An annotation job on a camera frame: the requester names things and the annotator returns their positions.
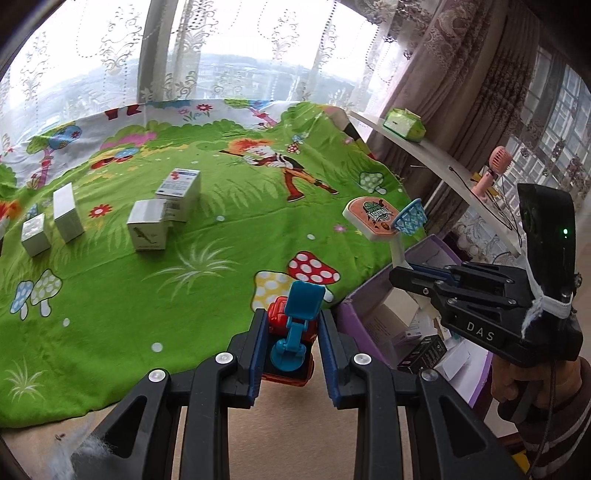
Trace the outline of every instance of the white lace curtain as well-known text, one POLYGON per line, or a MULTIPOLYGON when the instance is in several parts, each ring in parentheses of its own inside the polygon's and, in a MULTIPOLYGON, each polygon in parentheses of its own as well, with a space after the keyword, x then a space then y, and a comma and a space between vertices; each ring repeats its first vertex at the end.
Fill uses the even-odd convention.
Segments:
POLYGON ((407 4, 424 7, 423 25, 437 3, 382 0, 370 22, 336 0, 66 0, 0 82, 0 154, 146 101, 310 100, 379 113, 420 29, 407 4), (394 39, 394 27, 405 35, 394 39))

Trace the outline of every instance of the red mushroom print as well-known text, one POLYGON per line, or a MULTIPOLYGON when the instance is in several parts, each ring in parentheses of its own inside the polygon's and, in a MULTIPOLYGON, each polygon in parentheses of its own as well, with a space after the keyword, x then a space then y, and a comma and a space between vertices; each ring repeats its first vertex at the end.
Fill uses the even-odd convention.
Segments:
POLYGON ((334 295, 328 289, 331 285, 340 280, 340 274, 334 268, 320 261, 311 252, 298 252, 294 258, 287 264, 289 276, 296 280, 324 285, 326 292, 324 299, 328 302, 333 301, 334 295))

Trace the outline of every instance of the white strap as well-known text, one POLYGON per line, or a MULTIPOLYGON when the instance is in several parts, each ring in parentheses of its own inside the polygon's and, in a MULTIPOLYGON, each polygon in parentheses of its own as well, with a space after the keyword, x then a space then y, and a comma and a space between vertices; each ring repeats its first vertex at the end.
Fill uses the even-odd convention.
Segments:
POLYGON ((525 338, 525 331, 527 327, 534 321, 540 318, 542 312, 548 312, 558 317, 559 319, 565 319, 570 316, 571 306, 573 303, 573 294, 570 294, 570 300, 568 303, 563 303, 556 299, 551 299, 544 295, 542 287, 538 284, 534 278, 534 274, 531 271, 530 262, 525 259, 525 271, 527 272, 527 278, 530 281, 531 292, 534 294, 535 300, 533 301, 530 309, 525 314, 525 319, 521 326, 521 338, 525 338))

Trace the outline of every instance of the mushroom print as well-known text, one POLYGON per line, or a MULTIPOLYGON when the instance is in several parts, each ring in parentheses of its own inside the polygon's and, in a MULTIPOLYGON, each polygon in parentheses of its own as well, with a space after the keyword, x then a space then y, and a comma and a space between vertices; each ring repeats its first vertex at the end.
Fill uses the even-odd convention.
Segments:
POLYGON ((340 280, 340 274, 334 268, 322 263, 314 254, 305 251, 298 252, 287 264, 287 268, 290 277, 296 280, 324 285, 326 289, 324 299, 328 302, 333 301, 335 296, 327 285, 340 280))
POLYGON ((295 281, 295 278, 283 272, 258 272, 255 275, 255 296, 251 308, 268 309, 277 297, 287 297, 290 294, 291 284, 295 281))
POLYGON ((324 285, 324 300, 331 302, 335 296, 326 287, 340 280, 340 274, 334 268, 322 263, 306 251, 298 252, 287 265, 288 273, 260 271, 255 275, 255 295, 251 308, 265 309, 276 301, 277 297, 287 297, 291 284, 296 280, 324 285))
POLYGON ((34 283, 31 280, 24 280, 18 284, 17 293, 10 305, 10 313, 16 313, 20 310, 21 320, 27 318, 29 309, 27 307, 27 300, 31 296, 34 283))
POLYGON ((369 173, 363 171, 359 174, 359 186, 367 192, 378 192, 385 195, 387 192, 381 188, 380 185, 384 181, 384 176, 381 173, 369 173))
POLYGON ((62 281, 57 278, 48 268, 41 274, 41 278, 35 283, 33 292, 31 292, 31 305, 35 306, 41 303, 41 316, 49 317, 51 307, 49 299, 55 297, 61 290, 62 281))

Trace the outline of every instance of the black box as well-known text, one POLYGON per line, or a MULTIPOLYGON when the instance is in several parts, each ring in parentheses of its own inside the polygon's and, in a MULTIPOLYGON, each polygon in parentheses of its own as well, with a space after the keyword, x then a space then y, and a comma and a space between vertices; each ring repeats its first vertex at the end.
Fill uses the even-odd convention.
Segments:
POLYGON ((398 370, 417 374, 425 368, 435 368, 446 352, 447 348, 439 335, 425 337, 402 359, 398 364, 398 370))

